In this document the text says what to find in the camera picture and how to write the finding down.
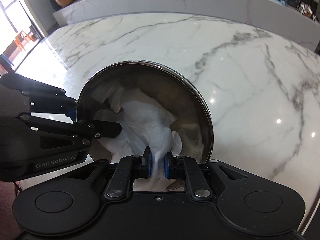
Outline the blue steel bowl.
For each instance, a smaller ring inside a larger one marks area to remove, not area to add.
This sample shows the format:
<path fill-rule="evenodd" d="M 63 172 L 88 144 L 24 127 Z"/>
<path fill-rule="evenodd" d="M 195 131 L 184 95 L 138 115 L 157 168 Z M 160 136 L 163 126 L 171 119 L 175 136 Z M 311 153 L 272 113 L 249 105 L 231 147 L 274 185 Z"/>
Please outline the blue steel bowl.
<path fill-rule="evenodd" d="M 174 153 L 204 164 L 214 144 L 208 106 L 177 71 L 149 61 L 123 61 L 97 72 L 83 87 L 78 120 L 121 123 L 137 147 L 167 141 Z"/>

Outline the orange chair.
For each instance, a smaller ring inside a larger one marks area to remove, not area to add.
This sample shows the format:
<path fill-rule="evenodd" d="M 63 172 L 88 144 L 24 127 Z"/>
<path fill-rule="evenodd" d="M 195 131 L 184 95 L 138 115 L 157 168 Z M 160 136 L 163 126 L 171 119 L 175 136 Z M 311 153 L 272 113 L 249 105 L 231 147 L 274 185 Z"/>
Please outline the orange chair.
<path fill-rule="evenodd" d="M 33 32 L 31 31 L 30 33 L 27 33 L 22 30 L 16 35 L 16 37 L 14 39 L 14 44 L 19 49 L 19 51 L 23 52 L 23 51 L 25 51 L 23 42 L 30 43 L 33 41 L 34 41 L 33 40 Z"/>

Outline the marble tv console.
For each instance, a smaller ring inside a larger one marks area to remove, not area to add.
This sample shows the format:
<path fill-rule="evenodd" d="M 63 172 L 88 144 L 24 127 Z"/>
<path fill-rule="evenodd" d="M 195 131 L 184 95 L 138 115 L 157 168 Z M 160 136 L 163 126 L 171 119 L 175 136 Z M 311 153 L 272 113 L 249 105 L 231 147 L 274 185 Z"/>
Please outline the marble tv console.
<path fill-rule="evenodd" d="M 112 15 L 168 12 L 203 15 L 252 25 L 315 51 L 319 24 L 270 0 L 83 0 L 53 14 L 59 26 Z"/>

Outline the white paper towel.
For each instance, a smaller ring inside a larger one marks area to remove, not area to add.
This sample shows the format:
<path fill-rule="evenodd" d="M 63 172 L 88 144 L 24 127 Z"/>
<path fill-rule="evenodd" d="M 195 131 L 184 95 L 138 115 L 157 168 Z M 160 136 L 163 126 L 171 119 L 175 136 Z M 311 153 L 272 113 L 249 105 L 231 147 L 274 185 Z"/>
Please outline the white paper towel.
<path fill-rule="evenodd" d="M 170 129 L 176 120 L 155 99 L 138 88 L 120 88 L 112 97 L 112 108 L 97 111 L 95 119 L 116 121 L 122 131 L 116 138 L 101 138 L 99 143 L 111 154 L 111 163 L 130 155 L 143 155 L 149 146 L 152 154 L 152 169 L 149 179 L 136 179 L 137 191 L 164 191 L 174 183 L 164 176 L 165 155 L 173 151 L 179 154 L 182 142 L 177 132 Z"/>

